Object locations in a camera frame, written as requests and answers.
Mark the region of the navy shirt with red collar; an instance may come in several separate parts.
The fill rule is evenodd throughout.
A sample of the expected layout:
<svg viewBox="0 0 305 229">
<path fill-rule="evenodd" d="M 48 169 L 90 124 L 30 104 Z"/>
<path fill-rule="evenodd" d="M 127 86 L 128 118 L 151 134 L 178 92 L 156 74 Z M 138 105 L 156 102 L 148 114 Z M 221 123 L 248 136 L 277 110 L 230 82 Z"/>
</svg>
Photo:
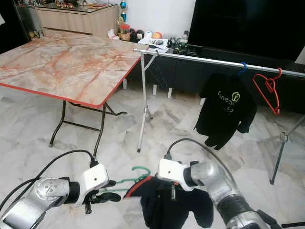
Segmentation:
<svg viewBox="0 0 305 229">
<path fill-rule="evenodd" d="M 201 189 L 185 191 L 179 188 L 178 201 L 164 201 L 161 197 L 161 185 L 169 183 L 149 175 L 133 185 L 123 196 L 140 197 L 143 218 L 149 229 L 182 229 L 189 212 L 194 214 L 197 224 L 209 228 L 214 221 L 213 201 Z"/>
</svg>

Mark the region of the green plastic hanger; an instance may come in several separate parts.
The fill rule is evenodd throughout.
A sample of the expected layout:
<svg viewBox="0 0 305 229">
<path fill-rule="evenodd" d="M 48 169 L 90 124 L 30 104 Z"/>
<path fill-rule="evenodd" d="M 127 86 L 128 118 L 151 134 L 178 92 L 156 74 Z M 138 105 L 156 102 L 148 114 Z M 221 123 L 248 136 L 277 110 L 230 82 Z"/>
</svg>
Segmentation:
<svg viewBox="0 0 305 229">
<path fill-rule="evenodd" d="M 144 170 L 143 174 L 139 175 L 138 177 L 133 177 L 133 178 L 127 178 L 127 179 L 122 179 L 120 181 L 117 181 L 116 183 L 118 185 L 120 184 L 125 184 L 126 182 L 132 182 L 131 185 L 129 185 L 127 188 L 124 189 L 109 189 L 109 188 L 102 188 L 100 189 L 100 193 L 106 193 L 106 192 L 126 192 L 128 191 L 133 185 L 135 185 L 136 183 L 138 183 L 139 181 L 141 181 L 142 179 L 145 179 L 146 177 L 148 177 L 151 174 L 151 171 L 146 168 L 146 167 L 142 167 L 142 166 L 135 166 L 131 168 L 132 171 L 135 170 Z"/>
</svg>

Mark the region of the blue plastic hanger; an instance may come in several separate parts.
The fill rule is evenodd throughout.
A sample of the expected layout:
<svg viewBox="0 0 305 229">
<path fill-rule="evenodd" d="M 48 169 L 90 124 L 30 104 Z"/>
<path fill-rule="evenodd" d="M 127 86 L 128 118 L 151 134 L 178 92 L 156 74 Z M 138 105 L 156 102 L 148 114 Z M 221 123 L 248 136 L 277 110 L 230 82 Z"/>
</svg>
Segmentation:
<svg viewBox="0 0 305 229">
<path fill-rule="evenodd" d="M 238 72 L 237 76 L 240 77 L 241 74 L 245 73 L 248 70 L 248 65 L 245 62 L 241 62 L 243 69 Z"/>
</svg>

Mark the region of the red plastic hanger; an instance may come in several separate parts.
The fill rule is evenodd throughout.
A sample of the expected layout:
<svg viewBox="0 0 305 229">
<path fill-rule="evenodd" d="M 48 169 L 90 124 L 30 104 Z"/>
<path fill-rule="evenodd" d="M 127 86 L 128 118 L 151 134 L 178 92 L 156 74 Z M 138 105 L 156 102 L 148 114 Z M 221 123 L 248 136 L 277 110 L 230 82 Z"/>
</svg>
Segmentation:
<svg viewBox="0 0 305 229">
<path fill-rule="evenodd" d="M 279 115 L 281 113 L 281 109 L 280 109 L 281 104 L 280 104 L 279 94 L 277 94 L 276 80 L 281 78 L 281 76 L 283 74 L 283 70 L 281 67 L 278 67 L 277 70 L 279 70 L 279 74 L 277 76 L 275 76 L 274 78 L 268 78 L 268 77 L 264 76 L 263 74 L 259 74 L 259 73 L 253 75 L 253 78 L 252 78 L 252 81 L 253 81 L 255 87 L 257 88 L 259 94 L 265 100 L 268 107 L 272 110 L 272 113 L 275 115 Z M 266 94 L 263 92 L 261 87 L 259 87 L 257 78 L 262 78 L 264 80 L 264 85 L 265 85 L 266 90 L 268 90 L 268 94 L 270 94 L 272 96 L 272 99 L 275 98 L 275 101 L 276 101 L 275 105 L 273 105 L 269 101 L 269 99 L 266 97 Z"/>
</svg>

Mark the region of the black t-shirt with green logo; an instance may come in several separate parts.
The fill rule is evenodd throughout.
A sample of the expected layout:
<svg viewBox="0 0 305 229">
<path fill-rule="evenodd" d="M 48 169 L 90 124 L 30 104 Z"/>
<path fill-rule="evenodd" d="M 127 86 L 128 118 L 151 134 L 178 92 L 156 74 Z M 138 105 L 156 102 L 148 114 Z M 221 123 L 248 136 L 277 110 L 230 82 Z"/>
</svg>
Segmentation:
<svg viewBox="0 0 305 229">
<path fill-rule="evenodd" d="M 236 74 L 213 73 L 200 92 L 204 99 L 194 127 L 200 135 L 207 136 L 205 145 L 220 150 L 236 131 L 244 134 L 257 113 L 257 104 Z"/>
</svg>

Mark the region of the black TV cabinet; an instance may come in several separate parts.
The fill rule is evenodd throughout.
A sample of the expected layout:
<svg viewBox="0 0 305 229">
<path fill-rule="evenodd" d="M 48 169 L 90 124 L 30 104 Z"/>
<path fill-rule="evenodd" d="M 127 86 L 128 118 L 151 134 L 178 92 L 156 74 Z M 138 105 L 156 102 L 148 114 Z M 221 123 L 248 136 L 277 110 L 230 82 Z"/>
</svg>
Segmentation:
<svg viewBox="0 0 305 229">
<path fill-rule="evenodd" d="M 251 67 L 251 64 L 272 69 L 282 68 L 283 74 L 276 81 L 280 110 L 282 113 L 287 111 L 305 114 L 305 78 L 286 74 L 287 71 L 305 73 L 305 64 L 214 48 L 202 48 L 197 52 L 197 57 L 235 62 L 238 67 L 159 56 L 146 70 L 146 82 L 158 85 L 162 89 L 172 88 L 198 94 L 203 91 L 205 83 L 212 74 L 236 75 L 243 69 L 242 63 L 245 62 L 248 67 L 246 72 L 241 75 L 241 81 L 253 94 L 258 105 L 266 105 L 265 100 L 253 84 L 252 78 L 256 73 L 263 74 L 266 78 L 274 78 L 277 74 L 257 71 Z"/>
</svg>

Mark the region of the silver metal clothes rack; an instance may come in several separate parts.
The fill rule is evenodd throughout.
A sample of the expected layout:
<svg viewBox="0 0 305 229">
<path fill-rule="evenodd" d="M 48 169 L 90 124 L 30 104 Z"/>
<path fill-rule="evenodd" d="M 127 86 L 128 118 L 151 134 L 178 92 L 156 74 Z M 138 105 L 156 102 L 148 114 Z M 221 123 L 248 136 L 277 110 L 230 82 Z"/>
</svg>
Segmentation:
<svg viewBox="0 0 305 229">
<path fill-rule="evenodd" d="M 214 64 L 214 65 L 225 65 L 227 67 L 235 67 L 235 68 L 243 69 L 243 66 L 241 63 L 235 63 L 235 62 L 227 62 L 227 61 L 221 61 L 221 60 L 192 57 L 192 56 L 188 56 L 188 55 L 178 55 L 178 54 L 172 54 L 172 53 L 158 53 L 158 52 L 153 52 L 150 50 L 140 50 L 140 49 L 133 49 L 133 52 L 140 53 L 140 69 L 141 69 L 141 81 L 142 81 L 143 104 L 144 104 L 142 124 L 141 124 L 141 128 L 140 128 L 139 141 L 138 141 L 138 145 L 137 145 L 138 153 L 140 152 L 140 150 L 142 148 L 146 118 L 153 119 L 153 116 L 150 113 L 150 109 L 149 109 L 148 101 L 147 101 L 145 72 L 148 68 L 150 68 L 151 64 L 154 62 L 156 57 L 161 56 L 161 57 L 166 57 L 166 58 L 181 59 L 181 60 L 186 60 L 186 61 L 208 63 L 208 64 Z M 259 67 L 256 65 L 248 65 L 248 70 L 279 74 L 279 70 L 277 70 L 276 68 Z M 286 76 L 289 75 L 294 78 L 305 79 L 305 73 L 294 72 L 294 71 L 290 71 L 290 70 L 283 70 L 282 75 L 286 75 Z M 269 183 L 271 185 L 275 184 L 277 171 L 279 170 L 281 158 L 283 156 L 284 146 L 285 146 L 286 142 L 288 141 L 289 136 L 304 121 L 305 121 L 305 114 L 303 114 L 303 116 L 298 120 L 298 122 L 293 126 L 293 128 L 290 129 L 287 133 L 283 132 L 283 133 L 281 133 L 281 135 L 277 136 L 277 138 L 281 140 L 281 144 L 280 144 L 279 150 L 277 151 L 278 155 L 277 155 L 275 167 L 273 169 L 272 177 L 269 179 Z"/>
</svg>

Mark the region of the marble folding table red edge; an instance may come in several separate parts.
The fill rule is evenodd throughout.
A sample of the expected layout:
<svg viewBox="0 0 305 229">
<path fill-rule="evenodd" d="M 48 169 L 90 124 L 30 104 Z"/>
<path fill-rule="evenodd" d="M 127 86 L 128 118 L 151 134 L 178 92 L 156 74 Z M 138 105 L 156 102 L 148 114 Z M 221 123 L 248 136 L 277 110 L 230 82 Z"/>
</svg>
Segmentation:
<svg viewBox="0 0 305 229">
<path fill-rule="evenodd" d="M 83 33 L 59 32 L 0 55 L 0 85 L 62 102 L 62 114 L 49 144 L 67 123 L 67 105 L 101 114 L 93 154 L 100 152 L 108 115 L 118 116 L 108 100 L 142 60 L 137 43 Z"/>
</svg>

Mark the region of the stack of white papers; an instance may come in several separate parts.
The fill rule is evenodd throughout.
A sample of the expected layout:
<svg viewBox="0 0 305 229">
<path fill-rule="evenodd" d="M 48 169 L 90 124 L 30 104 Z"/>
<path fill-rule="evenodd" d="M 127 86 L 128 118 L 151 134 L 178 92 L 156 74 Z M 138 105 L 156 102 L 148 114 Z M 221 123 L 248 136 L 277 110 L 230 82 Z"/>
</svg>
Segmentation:
<svg viewBox="0 0 305 229">
<path fill-rule="evenodd" d="M 165 53 L 168 51 L 168 41 L 169 39 L 153 39 L 153 38 L 143 38 L 138 41 L 139 44 L 146 44 L 148 46 L 147 50 L 159 53 Z"/>
</svg>

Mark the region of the jar with red lid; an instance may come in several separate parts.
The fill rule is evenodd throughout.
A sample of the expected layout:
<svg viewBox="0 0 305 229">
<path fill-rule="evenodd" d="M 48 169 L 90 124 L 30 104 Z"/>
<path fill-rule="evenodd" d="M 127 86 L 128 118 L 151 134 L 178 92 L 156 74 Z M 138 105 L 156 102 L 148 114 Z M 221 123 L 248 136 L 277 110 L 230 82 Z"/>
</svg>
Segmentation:
<svg viewBox="0 0 305 229">
<path fill-rule="evenodd" d="M 131 41 L 131 32 L 130 32 L 130 26 L 129 24 L 120 24 L 119 26 L 120 32 L 119 32 L 119 37 L 121 40 L 124 41 Z"/>
</svg>

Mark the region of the light wooden sideboard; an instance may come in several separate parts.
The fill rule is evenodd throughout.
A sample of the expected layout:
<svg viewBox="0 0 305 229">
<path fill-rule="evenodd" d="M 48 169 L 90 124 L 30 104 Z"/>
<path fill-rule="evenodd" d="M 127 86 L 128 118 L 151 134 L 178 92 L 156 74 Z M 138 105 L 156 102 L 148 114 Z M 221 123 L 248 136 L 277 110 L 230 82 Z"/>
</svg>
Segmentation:
<svg viewBox="0 0 305 229">
<path fill-rule="evenodd" d="M 100 9 L 90 9 L 86 6 L 66 9 L 48 3 L 35 9 L 45 29 L 87 33 L 99 37 L 108 37 L 108 32 L 116 29 L 116 21 L 120 15 L 118 4 L 108 4 Z"/>
</svg>

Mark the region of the black television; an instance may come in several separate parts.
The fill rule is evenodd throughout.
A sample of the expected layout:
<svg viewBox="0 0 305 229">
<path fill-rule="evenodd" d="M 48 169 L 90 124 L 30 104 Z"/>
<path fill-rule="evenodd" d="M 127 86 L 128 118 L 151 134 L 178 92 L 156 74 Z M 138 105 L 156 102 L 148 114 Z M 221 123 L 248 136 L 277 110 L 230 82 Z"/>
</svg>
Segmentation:
<svg viewBox="0 0 305 229">
<path fill-rule="evenodd" d="M 305 48 L 305 0 L 196 0 L 189 43 L 296 61 Z"/>
</svg>

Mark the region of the gold and blue trophy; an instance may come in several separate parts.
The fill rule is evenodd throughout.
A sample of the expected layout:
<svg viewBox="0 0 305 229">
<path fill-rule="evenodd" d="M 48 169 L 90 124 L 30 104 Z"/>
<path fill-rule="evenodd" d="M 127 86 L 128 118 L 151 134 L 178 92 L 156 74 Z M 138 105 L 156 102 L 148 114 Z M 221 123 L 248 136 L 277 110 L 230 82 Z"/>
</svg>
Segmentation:
<svg viewBox="0 0 305 229">
<path fill-rule="evenodd" d="M 126 23 L 127 18 L 127 4 L 125 0 L 121 0 L 119 7 L 121 9 L 120 19 L 118 20 L 118 24 L 122 25 Z"/>
</svg>

